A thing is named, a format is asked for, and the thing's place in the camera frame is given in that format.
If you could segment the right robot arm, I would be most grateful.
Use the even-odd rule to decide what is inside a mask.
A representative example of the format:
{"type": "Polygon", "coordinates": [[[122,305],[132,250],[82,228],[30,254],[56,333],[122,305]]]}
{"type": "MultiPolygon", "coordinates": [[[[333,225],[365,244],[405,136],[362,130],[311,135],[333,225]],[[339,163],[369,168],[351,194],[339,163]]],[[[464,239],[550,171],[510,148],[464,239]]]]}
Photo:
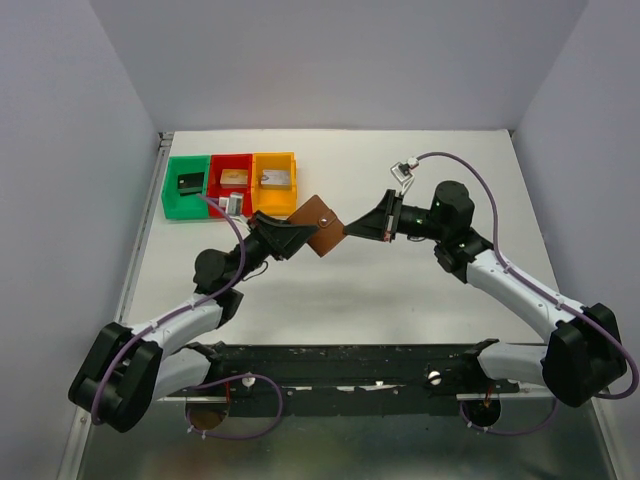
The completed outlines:
{"type": "Polygon", "coordinates": [[[388,190],[344,232],[382,242],[398,234],[434,241],[444,271],[493,297],[539,335],[539,345],[495,339],[475,345],[459,370],[467,389],[480,392],[494,381],[512,380],[544,386],[567,406],[583,405],[627,371],[613,312],[602,304],[585,307],[500,259],[472,228],[474,210],[467,188],[456,181],[441,182],[428,209],[406,205],[388,190]]]}

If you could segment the brown leather card holder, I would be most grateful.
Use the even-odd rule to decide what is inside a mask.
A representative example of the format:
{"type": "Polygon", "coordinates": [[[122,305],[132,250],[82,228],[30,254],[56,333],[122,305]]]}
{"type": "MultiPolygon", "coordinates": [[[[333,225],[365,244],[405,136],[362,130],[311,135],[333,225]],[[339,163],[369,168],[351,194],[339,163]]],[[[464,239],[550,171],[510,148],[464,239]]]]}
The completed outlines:
{"type": "Polygon", "coordinates": [[[346,238],[345,225],[318,195],[310,197],[287,220],[294,225],[313,225],[318,228],[307,244],[319,257],[329,254],[346,238]]]}

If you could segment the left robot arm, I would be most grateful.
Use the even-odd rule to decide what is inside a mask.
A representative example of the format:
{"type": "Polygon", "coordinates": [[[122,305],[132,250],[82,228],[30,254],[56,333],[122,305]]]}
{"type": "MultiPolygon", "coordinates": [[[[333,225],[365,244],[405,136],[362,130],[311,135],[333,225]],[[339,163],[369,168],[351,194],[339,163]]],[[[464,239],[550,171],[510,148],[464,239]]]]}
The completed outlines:
{"type": "Polygon", "coordinates": [[[189,387],[209,395],[220,387],[220,368],[195,339],[234,317],[243,299],[239,282],[268,258],[290,259],[319,230],[262,212],[248,227],[233,250],[198,254],[195,291],[174,310],[132,327],[111,322],[99,331],[68,390],[94,424],[124,433],[159,398],[189,387]]]}

